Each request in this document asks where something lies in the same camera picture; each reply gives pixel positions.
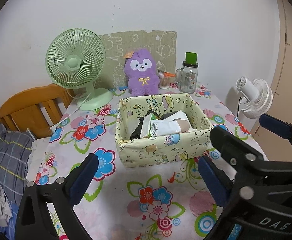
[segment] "white wall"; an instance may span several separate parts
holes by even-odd
[[[199,80],[232,111],[237,78],[271,83],[279,48],[276,0],[9,0],[0,11],[0,104],[51,82],[46,50],[74,27],[97,34],[177,31],[176,66],[186,51],[197,52]]]

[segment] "fan base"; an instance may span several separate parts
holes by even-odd
[[[87,101],[79,109],[82,111],[98,109],[109,103],[113,99],[113,96],[113,93],[106,88],[94,89],[92,95],[89,96]],[[78,100],[77,106],[80,106],[86,97],[87,93],[85,93],[83,97]]]

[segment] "purple plush toy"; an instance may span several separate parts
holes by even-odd
[[[133,97],[158,94],[156,62],[147,49],[134,52],[126,61],[124,72],[129,77],[128,88]]]

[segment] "plaid pillowcase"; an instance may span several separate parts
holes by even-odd
[[[27,184],[27,161],[33,141],[28,133],[7,131],[0,124],[0,186],[8,200],[17,205]]]

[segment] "plush toy tag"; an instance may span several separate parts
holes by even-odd
[[[134,51],[129,51],[125,54],[125,56],[123,58],[131,58],[134,54]]]

